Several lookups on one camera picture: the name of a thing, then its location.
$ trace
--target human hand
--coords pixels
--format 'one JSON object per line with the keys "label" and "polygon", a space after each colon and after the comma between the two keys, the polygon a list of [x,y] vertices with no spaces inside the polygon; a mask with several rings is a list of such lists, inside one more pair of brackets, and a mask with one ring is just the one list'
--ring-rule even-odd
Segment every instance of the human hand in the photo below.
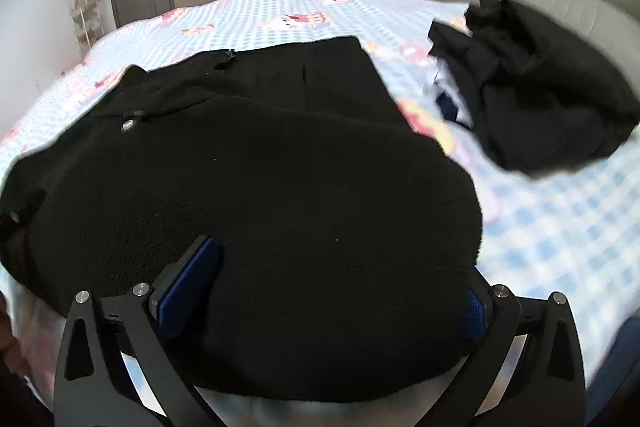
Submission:
{"label": "human hand", "polygon": [[6,300],[0,293],[0,355],[6,367],[18,375],[28,374],[29,365],[22,357],[18,339],[11,330],[11,319],[6,313]]}

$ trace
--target checkered bedspread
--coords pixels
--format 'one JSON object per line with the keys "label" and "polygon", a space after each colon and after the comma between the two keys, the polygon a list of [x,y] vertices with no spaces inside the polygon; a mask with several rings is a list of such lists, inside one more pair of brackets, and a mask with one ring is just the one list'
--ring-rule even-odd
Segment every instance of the checkered bedspread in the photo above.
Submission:
{"label": "checkered bedspread", "polygon": [[[433,80],[446,68],[429,55],[431,20],[463,28],[465,9],[427,0],[220,0],[132,23],[98,42],[15,125],[0,145],[0,179],[17,157],[46,146],[97,103],[130,64],[154,69],[204,50],[355,35],[414,130],[437,139],[473,177],[486,279],[519,296],[568,296],[590,381],[616,329],[640,305],[640,132],[576,172],[531,179],[492,164],[434,103]],[[63,319],[2,267],[0,291],[36,386],[50,400]]]}

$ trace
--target metal screw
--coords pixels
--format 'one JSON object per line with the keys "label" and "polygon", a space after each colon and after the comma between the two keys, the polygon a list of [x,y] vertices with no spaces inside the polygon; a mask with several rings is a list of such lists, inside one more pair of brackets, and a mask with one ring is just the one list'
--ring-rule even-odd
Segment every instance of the metal screw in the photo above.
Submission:
{"label": "metal screw", "polygon": [[564,293],[554,292],[553,295],[551,295],[551,298],[556,304],[566,304],[566,296]]}
{"label": "metal screw", "polygon": [[76,302],[78,304],[85,303],[89,300],[89,292],[87,290],[82,290],[76,294]]}
{"label": "metal screw", "polygon": [[146,295],[149,291],[149,285],[146,282],[141,282],[133,286],[133,295],[136,297],[142,297]]}
{"label": "metal screw", "polygon": [[494,286],[494,295],[500,299],[508,297],[511,292],[504,284],[497,284]]}
{"label": "metal screw", "polygon": [[135,122],[133,120],[127,120],[125,123],[122,124],[122,132],[127,132],[129,129],[131,129],[134,126]]}

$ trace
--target bed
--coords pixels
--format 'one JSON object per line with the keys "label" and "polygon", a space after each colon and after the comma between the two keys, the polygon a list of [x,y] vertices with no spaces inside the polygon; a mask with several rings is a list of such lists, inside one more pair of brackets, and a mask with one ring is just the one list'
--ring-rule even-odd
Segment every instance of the bed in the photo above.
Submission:
{"label": "bed", "polygon": [[[448,75],[430,56],[432,20],[464,28],[467,4],[434,0],[220,0],[131,23],[100,40],[62,76],[0,145],[0,180],[17,158],[46,146],[115,86],[130,64],[147,70],[204,50],[248,50],[354,35],[415,132],[436,139],[472,176],[482,207],[479,270],[519,296],[568,296],[587,385],[617,329],[640,305],[640,130],[610,158],[532,179],[485,158],[473,135],[445,122],[433,83]],[[0,266],[14,331],[33,368],[33,385],[51,406],[64,319]],[[499,399],[522,346],[515,342],[483,408]],[[126,359],[148,407],[158,409],[136,362]],[[361,404],[283,403],[203,391],[230,426],[412,425],[454,370],[391,397]]]}

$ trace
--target black jacket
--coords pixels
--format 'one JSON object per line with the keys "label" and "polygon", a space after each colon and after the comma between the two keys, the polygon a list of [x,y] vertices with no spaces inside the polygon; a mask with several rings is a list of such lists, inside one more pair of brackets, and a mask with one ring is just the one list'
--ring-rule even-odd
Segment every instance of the black jacket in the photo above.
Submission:
{"label": "black jacket", "polygon": [[575,167],[609,156],[640,103],[597,50],[513,0],[466,12],[473,36],[433,23],[431,54],[449,65],[489,158],[508,170]]}
{"label": "black jacket", "polygon": [[80,290],[153,281],[201,233],[222,243],[222,271],[171,346],[197,385],[357,401],[460,357],[473,183],[409,129],[354,38],[131,67],[18,161],[0,206],[39,188],[2,262],[63,315]]}

